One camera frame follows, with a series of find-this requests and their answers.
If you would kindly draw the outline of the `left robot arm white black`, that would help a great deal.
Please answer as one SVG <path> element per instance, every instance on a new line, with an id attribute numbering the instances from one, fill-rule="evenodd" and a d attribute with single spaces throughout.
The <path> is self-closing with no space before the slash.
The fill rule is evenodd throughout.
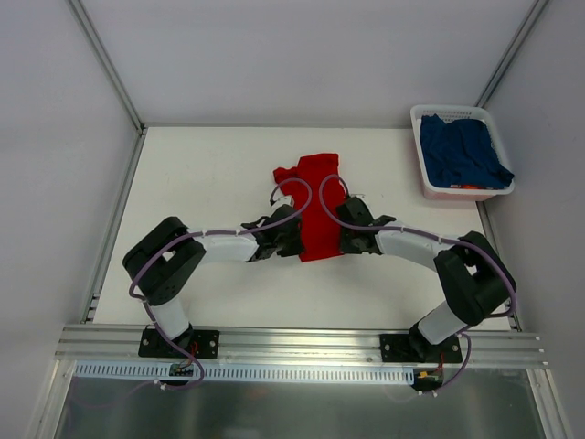
<path id="1" fill-rule="evenodd" d="M 149 346 L 172 357 L 203 348 L 178 298 L 199 265 L 296 256 L 304 250 L 301 231 L 301 214 L 288 204 L 235 230 L 190 231 L 177 217 L 164 219 L 122 258 L 131 288 L 140 290 L 132 296 L 147 304 L 161 328 Z"/>

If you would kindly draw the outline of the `red t shirt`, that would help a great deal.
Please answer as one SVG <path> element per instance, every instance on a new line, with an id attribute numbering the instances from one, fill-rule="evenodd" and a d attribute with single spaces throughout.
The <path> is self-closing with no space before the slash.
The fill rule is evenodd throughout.
<path id="1" fill-rule="evenodd" d="M 338 176 L 339 155 L 321 153 L 299 158 L 297 166 L 291 168 L 277 167 L 272 171 L 275 183 L 288 178 L 300 178 L 312 190 L 313 196 L 308 208 L 302 214 L 301 239 L 304 252 L 300 254 L 301 262 L 314 262 L 341 255 L 341 227 L 324 211 L 319 199 L 319 187 L 330 176 Z M 307 200 L 307 191 L 303 184 L 290 182 L 281 186 L 283 195 L 292 196 L 295 207 L 301 207 Z M 325 205 L 332 214 L 335 208 L 345 201 L 346 192 L 336 177 L 327 181 L 323 189 Z"/>

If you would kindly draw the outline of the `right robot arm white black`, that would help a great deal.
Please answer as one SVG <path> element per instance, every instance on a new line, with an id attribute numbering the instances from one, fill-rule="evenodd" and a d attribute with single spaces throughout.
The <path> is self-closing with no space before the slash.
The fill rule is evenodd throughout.
<path id="1" fill-rule="evenodd" d="M 416 230 L 387 215 L 374 218 L 357 197 L 335 214 L 341 253 L 395 256 L 438 275 L 443 301 L 409 329 L 403 348 L 390 348 L 404 361 L 437 362 L 443 343 L 516 302 L 516 281 L 480 232 L 451 238 Z"/>

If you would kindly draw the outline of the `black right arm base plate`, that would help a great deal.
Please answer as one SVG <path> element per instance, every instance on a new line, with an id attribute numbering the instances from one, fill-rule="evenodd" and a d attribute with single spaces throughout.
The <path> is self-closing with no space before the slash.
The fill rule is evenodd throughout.
<path id="1" fill-rule="evenodd" d="M 424 337 L 410 334 L 381 334 L 379 349 L 385 363 L 446 363 L 463 362 L 458 337 L 447 337 L 440 344 L 432 345 Z"/>

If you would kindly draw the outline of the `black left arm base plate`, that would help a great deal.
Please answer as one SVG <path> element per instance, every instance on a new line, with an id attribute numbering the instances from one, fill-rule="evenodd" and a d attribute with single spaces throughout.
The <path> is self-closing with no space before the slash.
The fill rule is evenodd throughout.
<path id="1" fill-rule="evenodd" d="M 173 342 L 197 359 L 218 357 L 220 333 L 217 330 L 188 329 Z M 148 359 L 184 359 L 186 356 L 171 347 L 155 328 L 145 328 L 141 335 L 138 356 Z"/>

